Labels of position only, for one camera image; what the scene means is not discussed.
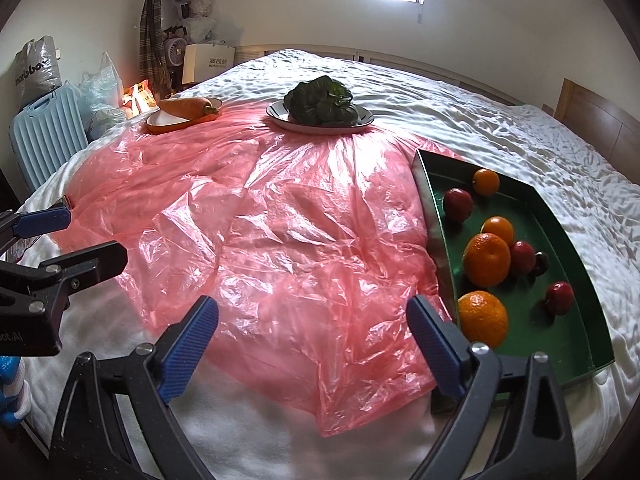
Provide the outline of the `blue gloved left hand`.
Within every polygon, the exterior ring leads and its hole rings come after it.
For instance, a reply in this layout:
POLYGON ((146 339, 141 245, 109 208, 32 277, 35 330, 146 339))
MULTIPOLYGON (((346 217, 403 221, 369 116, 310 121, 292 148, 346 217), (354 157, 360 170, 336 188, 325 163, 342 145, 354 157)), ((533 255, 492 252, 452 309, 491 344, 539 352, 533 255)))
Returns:
POLYGON ((0 356, 0 419, 4 428, 18 426, 32 410, 25 372, 25 363, 18 356, 0 356))

